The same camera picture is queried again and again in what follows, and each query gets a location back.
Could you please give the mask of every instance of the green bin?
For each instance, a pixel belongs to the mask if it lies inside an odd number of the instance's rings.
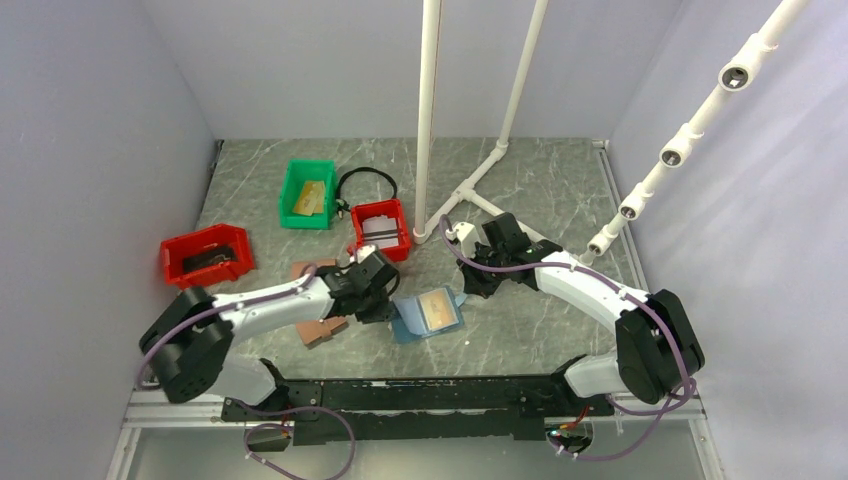
[[[303,184],[307,181],[324,182],[324,213],[304,216],[293,213]],[[332,160],[292,159],[286,169],[283,191],[280,192],[280,226],[283,228],[311,228],[329,230],[336,213],[336,165]]]

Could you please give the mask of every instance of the gray wall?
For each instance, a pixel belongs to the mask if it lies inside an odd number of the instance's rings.
[[[145,0],[219,138],[414,136],[420,0]],[[444,2],[434,132],[497,135],[531,0]],[[609,138],[681,0],[552,0],[513,134]]]
[[[612,136],[625,192],[777,0],[693,0]],[[728,477],[848,478],[848,10],[811,2],[634,225],[676,291]]]
[[[213,138],[135,0],[0,7],[0,465],[103,478]]]

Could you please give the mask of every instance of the gray marble tabletop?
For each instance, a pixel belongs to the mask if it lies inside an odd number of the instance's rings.
[[[434,141],[428,213],[486,158],[494,141]],[[247,229],[257,268],[209,291],[241,292],[286,282],[292,262],[340,258],[354,239],[349,216],[334,220],[330,230],[280,227],[277,201],[290,159],[333,160],[340,175],[364,165],[389,173],[398,182],[411,231],[415,152],[414,138],[226,141],[197,227],[228,223]],[[588,139],[513,139],[477,191],[574,253],[582,252],[614,213]],[[379,177],[359,174],[345,183],[343,195],[355,205],[389,198],[391,188]],[[479,224],[490,216],[463,203],[451,218]],[[634,285],[629,265],[616,242],[595,268]],[[462,290],[462,275],[437,237],[415,246],[398,267],[398,296],[443,285]],[[463,328],[407,345],[395,343],[387,324],[361,325],[351,319],[346,329],[312,348],[288,327],[255,337],[236,351],[272,359],[288,378],[350,378],[547,373],[574,356],[613,347],[612,335],[586,314],[512,282],[504,282],[489,299],[471,297],[462,313]]]

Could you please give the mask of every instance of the item in red bin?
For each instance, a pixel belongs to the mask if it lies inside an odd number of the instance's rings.
[[[224,223],[165,240],[159,253],[165,283],[182,289],[233,281],[255,268],[247,231]]]
[[[357,205],[350,214],[356,230],[356,244],[349,248],[350,253],[364,245],[375,245],[393,262],[406,260],[412,242],[400,200]]]

